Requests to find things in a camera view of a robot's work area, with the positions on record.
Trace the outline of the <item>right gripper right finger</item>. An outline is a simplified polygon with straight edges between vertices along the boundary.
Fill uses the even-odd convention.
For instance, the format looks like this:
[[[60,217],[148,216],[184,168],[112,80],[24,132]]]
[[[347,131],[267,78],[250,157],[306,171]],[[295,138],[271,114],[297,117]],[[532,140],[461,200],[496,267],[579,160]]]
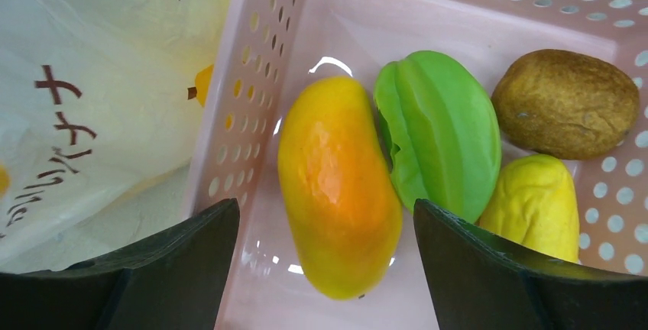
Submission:
[[[647,279],[550,257],[425,200],[413,224],[441,329],[645,329]]]

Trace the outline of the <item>orange yellow fake mango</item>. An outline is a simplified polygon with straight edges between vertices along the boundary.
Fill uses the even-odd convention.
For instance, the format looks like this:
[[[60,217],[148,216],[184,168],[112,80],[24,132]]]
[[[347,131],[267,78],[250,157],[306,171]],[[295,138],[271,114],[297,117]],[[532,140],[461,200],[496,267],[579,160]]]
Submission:
[[[307,86],[283,118],[277,172],[303,273],[331,299],[372,290],[400,240],[403,210],[361,83]]]

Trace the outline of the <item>translucent orange plastic bag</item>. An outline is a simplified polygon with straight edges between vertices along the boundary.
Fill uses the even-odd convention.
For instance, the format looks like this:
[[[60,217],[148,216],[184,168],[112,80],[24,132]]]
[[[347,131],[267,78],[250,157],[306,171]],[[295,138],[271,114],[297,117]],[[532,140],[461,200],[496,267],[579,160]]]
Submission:
[[[1,269],[191,158],[229,0],[1,0]]]

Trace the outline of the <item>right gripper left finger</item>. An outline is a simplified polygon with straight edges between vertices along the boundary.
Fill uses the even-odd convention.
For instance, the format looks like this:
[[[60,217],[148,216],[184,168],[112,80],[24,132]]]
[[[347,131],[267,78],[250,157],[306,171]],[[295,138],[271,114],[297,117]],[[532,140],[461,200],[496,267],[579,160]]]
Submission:
[[[60,270],[1,275],[3,329],[212,329],[238,235],[235,199]]]

